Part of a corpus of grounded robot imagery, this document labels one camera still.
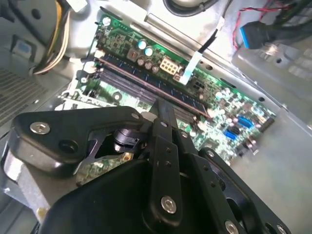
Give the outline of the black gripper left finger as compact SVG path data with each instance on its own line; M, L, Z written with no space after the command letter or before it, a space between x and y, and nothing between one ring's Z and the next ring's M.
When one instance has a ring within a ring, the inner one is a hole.
M173 108L160 100L144 114L127 106L23 113L9 132L8 176L42 221L57 200L76 188L81 165L113 153L134 153L148 158L152 167L144 217L180 221L181 136Z

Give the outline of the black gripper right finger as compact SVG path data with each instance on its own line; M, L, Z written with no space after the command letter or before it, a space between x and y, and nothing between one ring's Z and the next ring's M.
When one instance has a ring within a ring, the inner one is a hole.
M178 147L183 217L174 234L289 234L290 229L210 149L197 151L187 133L178 129L174 108L168 120Z

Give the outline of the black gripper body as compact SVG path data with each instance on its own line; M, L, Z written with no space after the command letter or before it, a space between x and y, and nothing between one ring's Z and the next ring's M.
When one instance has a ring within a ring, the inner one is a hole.
M134 160L60 198L41 234L215 234L190 181L172 160Z

